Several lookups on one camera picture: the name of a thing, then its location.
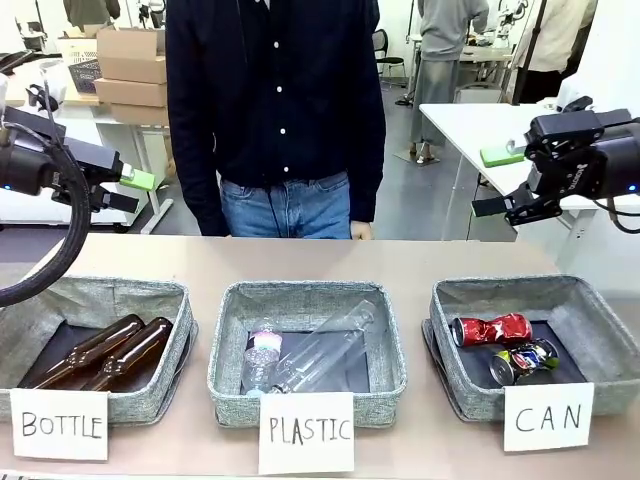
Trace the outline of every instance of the black basket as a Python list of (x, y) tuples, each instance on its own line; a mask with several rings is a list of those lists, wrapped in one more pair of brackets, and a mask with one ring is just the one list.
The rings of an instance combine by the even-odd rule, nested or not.
[(96, 93), (94, 80), (102, 78), (102, 71), (98, 60), (89, 60), (86, 62), (69, 65), (71, 78), (78, 90), (78, 93)]

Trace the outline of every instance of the navy button-up shirt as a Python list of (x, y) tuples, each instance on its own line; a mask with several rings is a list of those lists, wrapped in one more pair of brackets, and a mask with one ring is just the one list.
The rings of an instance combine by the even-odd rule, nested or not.
[(216, 171), (245, 187), (346, 171), (351, 219), (373, 220), (385, 120), (377, 0), (171, 0), (169, 119), (184, 198), (226, 235)]

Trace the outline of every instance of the hand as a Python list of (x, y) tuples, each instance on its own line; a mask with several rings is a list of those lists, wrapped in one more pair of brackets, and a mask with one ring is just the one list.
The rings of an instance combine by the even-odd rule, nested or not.
[(373, 240), (373, 229), (370, 223), (351, 222), (352, 240)]

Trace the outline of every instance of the paper sign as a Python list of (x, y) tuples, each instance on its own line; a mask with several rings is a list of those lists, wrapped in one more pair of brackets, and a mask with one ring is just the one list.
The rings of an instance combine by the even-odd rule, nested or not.
[(593, 383), (505, 387), (505, 451), (588, 445), (593, 392)]
[(11, 390), (18, 457), (107, 460), (107, 392)]
[(353, 393), (263, 395), (260, 475), (352, 472)]

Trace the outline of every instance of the white jacket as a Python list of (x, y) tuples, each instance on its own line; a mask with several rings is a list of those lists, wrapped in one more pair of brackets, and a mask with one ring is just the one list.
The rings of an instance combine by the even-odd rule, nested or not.
[[(536, 42), (529, 70), (535, 72), (563, 72), (585, 20), (587, 7), (593, 0), (547, 0), (540, 35)], [(514, 56), (519, 67), (524, 65), (531, 42), (531, 34), (540, 13), (541, 0), (535, 0)]]

